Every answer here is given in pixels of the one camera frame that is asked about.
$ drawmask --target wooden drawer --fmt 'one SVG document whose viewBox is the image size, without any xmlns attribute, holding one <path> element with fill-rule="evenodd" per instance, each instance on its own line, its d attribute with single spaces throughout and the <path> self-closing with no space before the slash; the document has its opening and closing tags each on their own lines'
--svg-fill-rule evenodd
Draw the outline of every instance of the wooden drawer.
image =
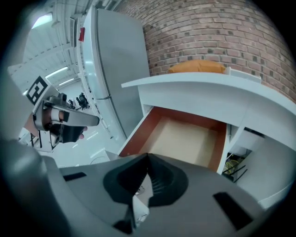
<svg viewBox="0 0 296 237">
<path fill-rule="evenodd" d="M 135 128 L 119 156 L 154 153 L 217 171 L 226 124 L 210 118 L 154 107 Z"/>
</svg>

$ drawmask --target brick wall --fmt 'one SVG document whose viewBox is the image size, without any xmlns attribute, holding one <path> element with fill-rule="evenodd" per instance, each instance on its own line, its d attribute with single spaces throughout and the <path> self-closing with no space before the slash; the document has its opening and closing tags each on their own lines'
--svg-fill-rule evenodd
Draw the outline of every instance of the brick wall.
<svg viewBox="0 0 296 237">
<path fill-rule="evenodd" d="M 117 12 L 143 24 L 151 75 L 187 60 L 253 75 L 296 103 L 294 60 L 272 22 L 247 0 L 124 0 Z"/>
</svg>

